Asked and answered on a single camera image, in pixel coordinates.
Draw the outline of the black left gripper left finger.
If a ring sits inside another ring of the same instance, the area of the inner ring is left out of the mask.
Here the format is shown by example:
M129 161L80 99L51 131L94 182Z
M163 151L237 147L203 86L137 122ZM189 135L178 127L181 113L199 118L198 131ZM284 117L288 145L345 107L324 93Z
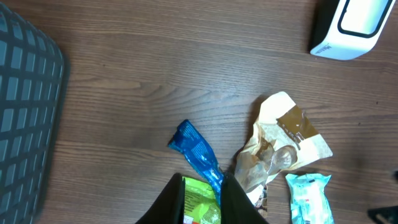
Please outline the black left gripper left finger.
M136 224L183 224L185 181L175 173Z

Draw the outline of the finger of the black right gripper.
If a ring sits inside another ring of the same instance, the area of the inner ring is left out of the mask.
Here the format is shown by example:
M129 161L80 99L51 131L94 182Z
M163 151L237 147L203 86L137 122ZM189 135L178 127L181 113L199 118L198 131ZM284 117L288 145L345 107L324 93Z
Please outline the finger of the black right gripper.
M376 224L398 224L398 206L372 208L367 211L368 217Z

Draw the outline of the blue snack bar wrapper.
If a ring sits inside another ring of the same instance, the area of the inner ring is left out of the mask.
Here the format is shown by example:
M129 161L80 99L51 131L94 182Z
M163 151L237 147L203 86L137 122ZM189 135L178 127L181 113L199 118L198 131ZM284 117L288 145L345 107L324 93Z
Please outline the blue snack bar wrapper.
M184 155L193 169L211 185L215 199L221 205L224 175L213 149L189 120L186 119L177 126L168 147Z

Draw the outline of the beige foil snack pouch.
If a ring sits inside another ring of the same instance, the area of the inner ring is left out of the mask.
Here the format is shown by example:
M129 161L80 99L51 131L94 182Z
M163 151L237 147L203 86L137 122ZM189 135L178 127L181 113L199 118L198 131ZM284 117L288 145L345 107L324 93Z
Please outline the beige foil snack pouch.
M331 157L332 150L291 97L280 91L261 103L249 141L236 158L234 176L256 211L267 217L267 185L292 171Z

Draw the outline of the mint green snack packet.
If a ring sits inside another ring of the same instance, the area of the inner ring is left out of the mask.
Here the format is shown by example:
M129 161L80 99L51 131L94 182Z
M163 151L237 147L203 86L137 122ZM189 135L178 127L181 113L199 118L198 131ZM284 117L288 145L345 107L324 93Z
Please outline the mint green snack packet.
M290 210L293 224L334 224L325 187L331 175L287 174L290 189Z

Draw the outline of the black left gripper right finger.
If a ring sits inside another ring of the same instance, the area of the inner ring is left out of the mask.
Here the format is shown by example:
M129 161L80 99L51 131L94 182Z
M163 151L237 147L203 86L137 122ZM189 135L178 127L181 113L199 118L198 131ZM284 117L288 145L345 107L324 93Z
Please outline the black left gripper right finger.
M221 224L268 224L257 212L234 175L225 173L221 185Z

